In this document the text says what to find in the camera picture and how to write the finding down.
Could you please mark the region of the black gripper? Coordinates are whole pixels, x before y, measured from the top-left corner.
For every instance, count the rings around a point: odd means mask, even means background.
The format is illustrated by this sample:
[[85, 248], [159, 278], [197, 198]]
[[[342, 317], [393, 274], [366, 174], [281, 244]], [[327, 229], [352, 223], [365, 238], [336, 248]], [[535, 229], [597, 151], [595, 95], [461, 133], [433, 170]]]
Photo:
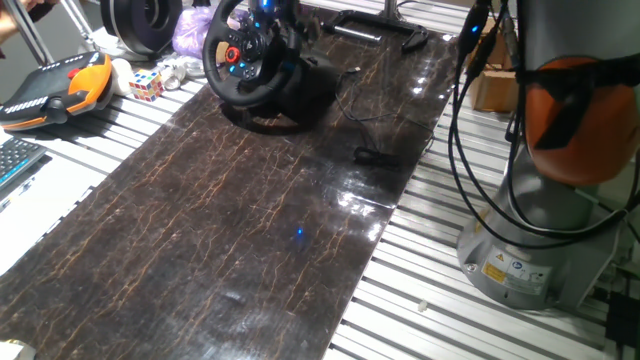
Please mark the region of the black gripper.
[[299, 0], [250, 0], [249, 9], [255, 19], [279, 22], [299, 34], [303, 40], [320, 37], [320, 20], [304, 10]]

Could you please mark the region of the person's bare hand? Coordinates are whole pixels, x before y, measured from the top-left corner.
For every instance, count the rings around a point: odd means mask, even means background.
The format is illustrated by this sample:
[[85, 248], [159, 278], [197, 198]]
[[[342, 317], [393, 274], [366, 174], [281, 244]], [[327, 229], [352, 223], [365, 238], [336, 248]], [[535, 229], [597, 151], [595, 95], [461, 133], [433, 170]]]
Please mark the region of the person's bare hand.
[[0, 14], [0, 44], [19, 32], [19, 27], [7, 10], [2, 10]]

